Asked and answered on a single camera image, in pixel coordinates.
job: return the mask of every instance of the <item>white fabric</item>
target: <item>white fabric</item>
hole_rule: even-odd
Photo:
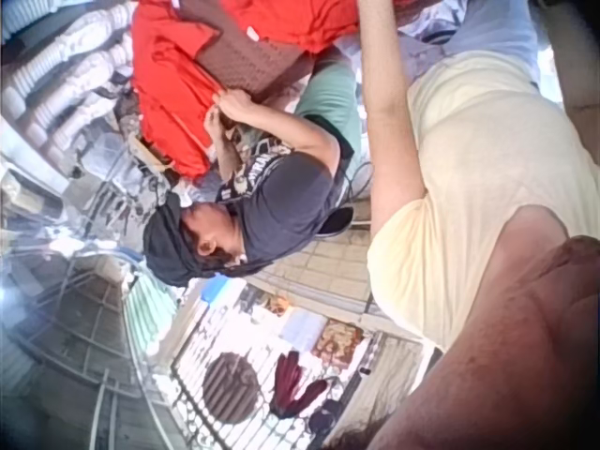
[[[545,206],[569,235],[600,238],[600,170],[516,58],[447,58],[411,87],[409,103],[428,194],[373,240],[371,289],[392,319],[447,349],[519,207]]]

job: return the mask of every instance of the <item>yellow shirt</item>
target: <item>yellow shirt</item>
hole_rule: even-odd
[[[411,87],[409,104],[427,196],[375,236],[368,270],[382,310],[447,349],[519,207],[545,206],[571,236],[600,238],[600,169],[517,59],[446,59]]]

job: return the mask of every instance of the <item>red cloth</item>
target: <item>red cloth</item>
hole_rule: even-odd
[[[182,175],[205,174],[210,162],[203,149],[211,140],[203,120],[219,85],[193,58],[217,31],[181,22],[170,0],[142,0],[131,33],[144,138],[171,157]]]
[[[421,0],[395,0],[398,7]],[[260,39],[296,44],[312,53],[325,50],[344,35],[358,31],[356,0],[221,0],[247,31]]]

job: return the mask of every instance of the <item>ear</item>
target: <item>ear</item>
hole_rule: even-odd
[[[200,256],[212,255],[217,249],[217,241],[215,239],[203,240],[198,243],[196,250]]]

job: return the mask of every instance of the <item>hand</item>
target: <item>hand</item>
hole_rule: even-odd
[[[252,116],[252,111],[256,106],[250,95],[241,89],[218,91],[213,95],[213,100],[227,117],[242,123],[248,122],[248,118]]]
[[[206,112],[206,116],[204,117],[204,129],[213,142],[219,139],[222,140],[223,136],[225,135],[225,128],[223,127],[221,119],[218,115],[218,106],[213,105],[210,107],[208,112]]]

